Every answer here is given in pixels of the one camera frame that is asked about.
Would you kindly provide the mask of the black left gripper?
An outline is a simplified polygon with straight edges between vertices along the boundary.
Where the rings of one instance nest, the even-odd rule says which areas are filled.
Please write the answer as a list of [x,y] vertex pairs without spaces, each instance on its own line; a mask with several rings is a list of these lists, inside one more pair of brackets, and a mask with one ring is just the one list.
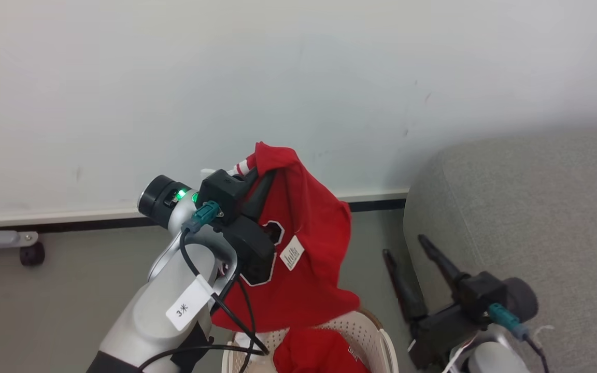
[[275,175],[276,171],[270,170],[263,177],[259,177],[256,167],[252,167],[241,177],[234,177],[223,169],[216,170],[202,181],[196,207],[201,208],[208,202],[218,204],[221,215],[217,220],[223,226],[228,226],[241,215],[247,193],[254,187],[248,199],[248,218],[260,218]]

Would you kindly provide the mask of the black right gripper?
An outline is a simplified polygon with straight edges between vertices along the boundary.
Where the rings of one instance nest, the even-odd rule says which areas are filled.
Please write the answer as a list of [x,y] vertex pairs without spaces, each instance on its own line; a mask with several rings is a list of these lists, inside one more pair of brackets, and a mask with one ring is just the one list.
[[[470,319],[483,319],[493,303],[506,304],[508,290],[502,280],[487,271],[471,276],[459,270],[426,235],[420,234],[418,241],[429,260],[438,267],[450,290],[454,291],[455,302]],[[421,295],[405,281],[388,249],[383,250],[383,259],[405,322],[416,323],[426,317],[428,311]]]

